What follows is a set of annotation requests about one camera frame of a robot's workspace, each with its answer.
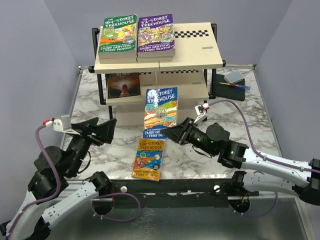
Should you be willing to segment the blue 91-Storey Treehouse book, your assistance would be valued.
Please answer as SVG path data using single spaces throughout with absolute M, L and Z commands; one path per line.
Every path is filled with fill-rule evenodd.
M 178 88 L 147 89 L 143 138 L 164 140 L 161 130 L 174 127 L 178 120 Z

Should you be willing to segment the yellow 130-Storey Treehouse book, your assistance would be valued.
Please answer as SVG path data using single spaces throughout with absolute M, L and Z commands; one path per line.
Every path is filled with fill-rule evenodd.
M 158 182 L 161 175 L 165 142 L 161 139 L 141 138 L 138 143 L 131 176 Z

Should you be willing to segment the lilac Treehouse book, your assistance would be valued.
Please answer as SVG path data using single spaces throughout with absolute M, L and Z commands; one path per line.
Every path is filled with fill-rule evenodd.
M 139 18 L 138 58 L 173 58 L 175 47 L 174 19 L 171 13 Z

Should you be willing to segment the green 104-Storey Treehouse book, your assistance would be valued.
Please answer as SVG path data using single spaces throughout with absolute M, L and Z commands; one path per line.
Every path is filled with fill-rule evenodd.
M 97 55 L 100 58 L 136 58 L 137 24 L 136 14 L 105 18 Z

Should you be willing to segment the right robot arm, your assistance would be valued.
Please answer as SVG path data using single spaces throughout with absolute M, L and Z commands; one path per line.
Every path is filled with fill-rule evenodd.
M 162 129 L 161 134 L 183 146 L 191 144 L 222 166 L 236 169 L 229 189 L 240 196 L 244 192 L 286 193 L 305 203 L 320 204 L 320 161 L 291 160 L 266 154 L 252 146 L 230 139 L 230 133 L 218 123 L 201 131 L 191 118 L 177 126 Z

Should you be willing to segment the dark Three Days To See book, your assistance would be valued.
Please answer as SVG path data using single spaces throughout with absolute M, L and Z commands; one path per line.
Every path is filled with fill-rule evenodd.
M 140 74 L 112 73 L 108 75 L 107 98 L 133 98 L 141 95 Z

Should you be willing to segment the purple 117-Storey Treehouse book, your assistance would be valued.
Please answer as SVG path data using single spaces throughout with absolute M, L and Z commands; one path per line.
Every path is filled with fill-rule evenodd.
M 171 62 L 174 57 L 137 57 L 136 60 L 141 63 Z

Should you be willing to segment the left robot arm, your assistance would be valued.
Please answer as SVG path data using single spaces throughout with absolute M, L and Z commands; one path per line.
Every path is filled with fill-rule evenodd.
M 59 203 L 55 199 L 68 187 L 68 179 L 82 173 L 80 167 L 91 145 L 111 144 L 117 120 L 98 123 L 99 118 L 71 123 L 68 115 L 47 119 L 35 131 L 40 154 L 34 161 L 36 172 L 28 183 L 25 198 L 12 220 L 0 225 L 7 240 L 44 240 L 53 227 L 67 214 L 96 197 L 113 192 L 112 181 L 97 171 L 87 182 Z M 40 130 L 52 128 L 72 137 L 66 150 L 57 146 L 44 147 Z

